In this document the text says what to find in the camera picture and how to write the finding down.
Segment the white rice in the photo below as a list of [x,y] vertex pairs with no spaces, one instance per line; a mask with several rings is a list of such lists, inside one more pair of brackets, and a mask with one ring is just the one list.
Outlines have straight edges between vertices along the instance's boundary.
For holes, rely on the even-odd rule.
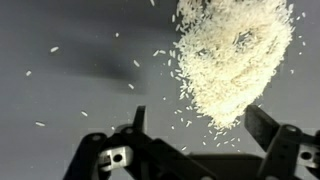
[[132,84],[128,84],[129,88],[134,89],[134,86]]
[[85,112],[85,111],[81,111],[81,114],[82,114],[83,116],[85,116],[85,117],[88,117],[88,113]]
[[166,51],[164,51],[164,50],[159,50],[159,53],[160,53],[160,54],[166,54]]
[[177,81],[181,81],[181,78],[179,76],[174,77]]
[[172,22],[175,22],[176,21],[176,15],[172,15]]
[[26,76],[31,76],[32,72],[31,71],[27,71],[26,72]]
[[179,0],[177,14],[186,32],[173,44],[198,112],[211,117],[214,126],[230,128],[261,96],[283,60],[292,39],[293,5],[287,9],[286,0],[202,3]]
[[134,63],[134,65],[136,65],[137,67],[140,67],[140,64],[139,64],[136,60],[133,60],[133,63]]
[[180,24],[176,26],[176,31],[179,31],[179,29],[180,29]]
[[50,49],[50,52],[51,52],[51,53],[54,53],[54,52],[56,52],[56,51],[58,51],[58,50],[59,50],[59,47],[56,46],[56,47],[51,48],[51,49]]
[[176,58],[176,51],[175,50],[172,51],[172,57]]
[[186,127],[189,127],[191,124],[192,124],[192,122],[191,122],[191,121],[187,121],[187,125],[186,125]]
[[153,53],[153,56],[157,56],[159,54],[159,50],[156,50],[154,53]]
[[36,124],[37,126],[40,126],[40,127],[44,127],[44,126],[46,126],[44,123],[39,122],[39,121],[37,121],[35,124]]
[[152,6],[155,6],[154,0],[150,0]]

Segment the black plastic part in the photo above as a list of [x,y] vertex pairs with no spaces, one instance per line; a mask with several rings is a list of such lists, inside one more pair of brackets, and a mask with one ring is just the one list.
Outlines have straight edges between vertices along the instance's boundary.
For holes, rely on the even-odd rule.
[[99,173],[97,169],[98,155],[105,143],[107,136],[102,133],[94,133],[85,136],[66,172],[63,180],[98,180],[108,179],[108,173]]
[[250,154],[191,154],[188,157],[207,167],[221,180],[253,180],[263,160]]
[[160,139],[150,142],[151,139],[148,136],[136,130],[133,130],[130,135],[123,130],[122,134],[135,152],[133,163],[126,167],[135,179],[141,178],[141,161],[148,160],[149,170],[153,172],[149,173],[152,180],[195,180],[204,176],[217,180],[216,175],[206,167],[184,156]]
[[144,132],[145,111],[146,106],[138,106],[132,125],[133,129]]
[[256,105],[247,107],[244,126],[264,151],[268,150],[280,127],[275,120]]
[[267,155],[260,166],[258,178],[276,177],[278,180],[292,180],[299,154],[302,132],[291,125],[280,126],[269,145]]
[[[320,131],[317,131],[314,138],[314,144],[320,145]],[[320,164],[320,154],[316,154],[316,162]],[[318,168],[307,168],[308,171],[316,178],[320,179],[320,166]]]

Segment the black mechanism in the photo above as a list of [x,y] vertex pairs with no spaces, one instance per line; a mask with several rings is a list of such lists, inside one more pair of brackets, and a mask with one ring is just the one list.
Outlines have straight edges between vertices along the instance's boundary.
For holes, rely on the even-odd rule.
[[132,125],[107,138],[94,133],[83,138],[64,180],[106,180],[115,168],[137,180],[299,180],[296,165],[320,178],[320,132],[304,134],[280,125],[255,105],[246,109],[245,127],[266,152],[185,156],[143,131],[145,107],[139,106]]

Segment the hole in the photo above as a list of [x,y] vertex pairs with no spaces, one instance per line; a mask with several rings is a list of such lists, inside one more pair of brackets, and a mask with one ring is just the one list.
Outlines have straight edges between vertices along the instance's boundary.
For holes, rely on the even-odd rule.
[[297,131],[297,129],[295,127],[293,127],[293,126],[287,126],[286,128],[287,128],[287,130],[289,130],[291,132],[296,132]]
[[126,130],[126,133],[127,133],[127,134],[131,134],[131,133],[133,133],[133,130],[132,130],[131,128],[128,128],[128,129]]
[[113,157],[114,162],[120,162],[122,160],[122,156],[120,154],[117,154]]
[[275,176],[267,176],[266,180],[279,180],[279,178],[277,178]]
[[311,159],[312,155],[309,152],[303,152],[303,153],[301,153],[300,157],[304,160],[309,160],[309,159]]
[[92,137],[92,140],[94,140],[94,141],[99,141],[100,139],[101,139],[101,137],[98,135],[95,135]]

